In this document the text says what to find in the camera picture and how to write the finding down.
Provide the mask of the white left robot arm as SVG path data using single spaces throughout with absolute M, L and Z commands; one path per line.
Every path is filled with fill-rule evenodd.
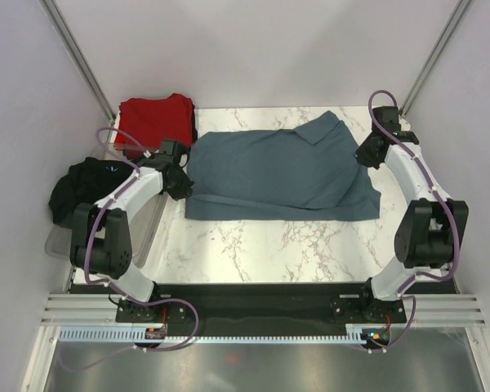
M 86 283 L 109 287 L 130 301 L 145 321 L 163 311 L 153 295 L 155 282 L 132 261 L 130 223 L 151 198 L 166 193 L 175 200 L 192 194 L 193 181 L 184 165 L 189 148 L 163 140 L 156 152 L 146 150 L 139 163 L 130 162 L 131 174 L 116 189 L 95 201 L 76 207 L 69 251 L 71 264 L 83 271 Z

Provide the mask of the blue-grey t-shirt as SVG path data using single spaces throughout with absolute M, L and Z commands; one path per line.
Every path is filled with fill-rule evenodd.
M 381 194 L 354 156 L 349 128 L 327 111 L 293 129 L 213 131 L 191 149 L 193 221 L 370 221 Z

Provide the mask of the clear plastic bin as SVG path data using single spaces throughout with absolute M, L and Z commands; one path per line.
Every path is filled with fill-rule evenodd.
M 96 147 L 88 157 L 99 160 L 118 160 L 110 157 L 101 147 Z M 151 240 L 154 237 L 158 222 L 163 212 L 165 198 L 155 195 L 151 198 L 131 220 L 130 234 L 132 247 L 132 261 L 138 267 L 145 264 Z M 48 256 L 69 260 L 69 251 L 72 236 L 72 221 L 69 228 L 53 225 L 46 244 L 45 251 Z

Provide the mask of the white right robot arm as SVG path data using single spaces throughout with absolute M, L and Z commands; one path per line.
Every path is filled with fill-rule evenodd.
M 416 277 L 434 281 L 452 277 L 436 271 L 459 260 L 469 208 L 434 178 L 415 134 L 401 129 L 396 107 L 376 107 L 369 113 L 372 131 L 354 156 L 365 167 L 377 170 L 386 165 L 408 204 L 394 236 L 393 258 L 367 283 L 372 293 L 357 303 L 359 315 L 373 322 L 386 313 L 386 302 L 398 300 Z

